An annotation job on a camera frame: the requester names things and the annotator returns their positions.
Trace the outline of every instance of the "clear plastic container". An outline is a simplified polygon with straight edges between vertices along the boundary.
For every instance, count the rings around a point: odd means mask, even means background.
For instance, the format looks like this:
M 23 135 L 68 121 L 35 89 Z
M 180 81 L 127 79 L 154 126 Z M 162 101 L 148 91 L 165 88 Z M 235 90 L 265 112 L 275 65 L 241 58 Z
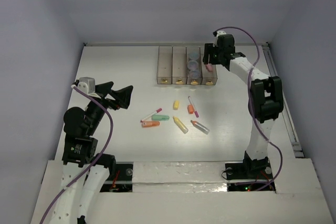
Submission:
M 172 84 L 173 47 L 159 47 L 157 60 L 156 80 L 158 84 Z
M 173 47 L 173 84 L 187 82 L 187 56 L 185 47 Z
M 201 58 L 204 57 L 204 47 L 201 47 Z M 216 65 L 212 65 L 213 71 L 209 72 L 205 65 L 202 64 L 202 85 L 213 86 L 217 83 Z
M 202 83 L 201 52 L 199 47 L 186 47 L 187 53 L 187 84 Z

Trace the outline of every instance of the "white table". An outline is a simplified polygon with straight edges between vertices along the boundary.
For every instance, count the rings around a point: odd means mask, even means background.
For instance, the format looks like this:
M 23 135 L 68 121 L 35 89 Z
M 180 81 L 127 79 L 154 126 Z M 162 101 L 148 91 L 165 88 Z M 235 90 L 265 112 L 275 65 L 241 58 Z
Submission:
M 254 62 L 254 46 L 237 47 Z M 258 68 L 268 73 L 265 57 L 260 47 Z M 84 47 L 76 79 L 93 77 L 96 84 L 113 81 L 113 89 L 133 85 L 131 105 L 127 110 L 111 111 L 114 129 L 107 153 L 118 162 L 135 161 L 234 161 L 242 160 L 248 145 L 252 120 L 247 111 L 247 87 L 224 67 L 217 66 L 216 86 L 163 86 L 156 84 L 158 47 Z M 207 136 L 190 122 L 187 105 L 191 95 L 200 114 L 199 120 L 210 130 Z M 180 101 L 178 111 L 173 110 L 174 100 Z M 85 108 L 88 100 L 72 92 L 69 108 Z M 147 114 L 162 108 L 161 114 L 178 116 L 189 128 L 187 134 L 173 120 L 159 127 L 143 129 L 139 123 Z M 101 150 L 109 134 L 109 120 L 104 116 L 94 137 Z M 65 133 L 62 131 L 56 160 L 61 160 Z M 271 140 L 279 145 L 285 157 L 294 157 L 282 115 L 277 120 Z M 278 155 L 269 148 L 270 156 Z
M 99 194 L 89 224 L 332 224 L 311 160 L 295 158 L 282 115 L 271 134 L 271 140 L 284 156 L 282 172 L 275 181 L 276 194 L 270 191 L 201 193 L 204 185 L 205 191 L 221 191 L 226 187 L 220 177 L 224 167 L 220 161 L 243 159 L 252 124 L 247 112 L 247 87 L 220 66 L 214 87 L 159 86 L 156 84 L 157 51 L 158 47 L 84 48 L 77 78 L 94 77 L 97 84 L 113 81 L 113 89 L 134 86 L 129 109 L 112 111 L 114 131 L 106 151 L 115 155 L 118 162 L 135 162 L 133 192 Z M 257 57 L 253 46 L 240 46 L 237 51 L 251 62 Z M 260 52 L 257 67 L 268 73 L 261 48 Z M 187 113 L 188 95 L 200 114 L 198 121 L 210 128 L 209 135 L 191 126 L 190 119 L 195 117 Z M 172 109 L 174 100 L 180 101 L 178 111 Z M 86 98 L 73 91 L 69 107 L 84 108 L 87 104 Z M 140 119 L 158 108 L 163 109 L 162 114 L 178 116 L 189 132 L 184 135 L 172 120 L 156 128 L 143 129 Z M 105 116 L 94 135 L 99 140 L 97 152 L 108 133 L 109 120 Z M 32 219 L 34 224 L 39 223 L 47 204 L 58 193 L 64 137 L 62 132 L 55 161 L 48 163 Z M 270 147 L 268 156 L 276 171 L 279 154 Z

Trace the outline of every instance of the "small orange object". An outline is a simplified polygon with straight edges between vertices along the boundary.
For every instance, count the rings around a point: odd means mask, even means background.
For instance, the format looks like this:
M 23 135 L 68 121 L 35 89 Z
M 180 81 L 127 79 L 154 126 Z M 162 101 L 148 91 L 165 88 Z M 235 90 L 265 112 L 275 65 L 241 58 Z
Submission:
M 188 105 L 188 112 L 189 112 L 189 114 L 193 114 L 195 112 L 195 109 L 191 104 Z
M 143 122 L 141 125 L 142 125 L 143 128 L 154 127 L 154 126 L 159 126 L 160 122 L 158 122 L 158 121 L 148 121 L 148 122 Z

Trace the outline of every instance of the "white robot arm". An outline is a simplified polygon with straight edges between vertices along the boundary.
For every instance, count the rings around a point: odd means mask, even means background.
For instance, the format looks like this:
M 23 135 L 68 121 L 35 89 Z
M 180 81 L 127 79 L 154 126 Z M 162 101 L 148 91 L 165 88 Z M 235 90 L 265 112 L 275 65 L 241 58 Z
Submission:
M 55 205 L 50 224 L 86 224 L 103 183 L 109 176 L 115 175 L 116 169 L 114 156 L 97 154 L 94 158 L 98 140 L 91 136 L 105 114 L 102 108 L 105 111 L 127 109 L 133 90 L 133 86 L 128 86 L 114 91 L 113 82 L 95 85 L 94 79 L 88 77 L 80 78 L 73 86 L 78 92 L 90 96 L 91 102 L 85 110 L 73 107 L 64 115 L 66 137 L 61 192 L 51 203 L 51 206 Z M 108 94 L 114 100 L 106 98 Z M 43 223 L 47 212 L 40 223 Z
M 250 76 L 249 97 L 252 99 L 252 115 L 256 123 L 253 123 L 243 162 L 228 163 L 226 170 L 230 171 L 227 172 L 228 180 L 256 179 L 260 171 L 270 167 L 267 157 L 268 142 L 265 137 L 269 139 L 274 122 L 284 107 L 281 79 L 261 72 L 246 59 L 244 54 L 236 52 L 232 35 L 216 31 L 214 36 L 216 38 L 213 44 L 205 44 L 204 64 L 222 65 L 248 86 L 248 76 L 253 69 Z

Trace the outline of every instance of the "gray wall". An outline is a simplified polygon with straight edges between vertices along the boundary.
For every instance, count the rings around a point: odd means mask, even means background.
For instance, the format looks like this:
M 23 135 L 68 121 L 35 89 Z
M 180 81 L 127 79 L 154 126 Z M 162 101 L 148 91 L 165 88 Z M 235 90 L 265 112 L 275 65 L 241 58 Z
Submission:
M 0 0 L 0 222 L 30 223 L 82 43 L 60 0 Z
M 294 0 L 64 0 L 86 42 L 211 41 L 225 25 L 269 41 Z M 250 42 L 235 32 L 239 42 Z
M 271 42 L 307 157 L 336 220 L 336 1 L 296 0 Z

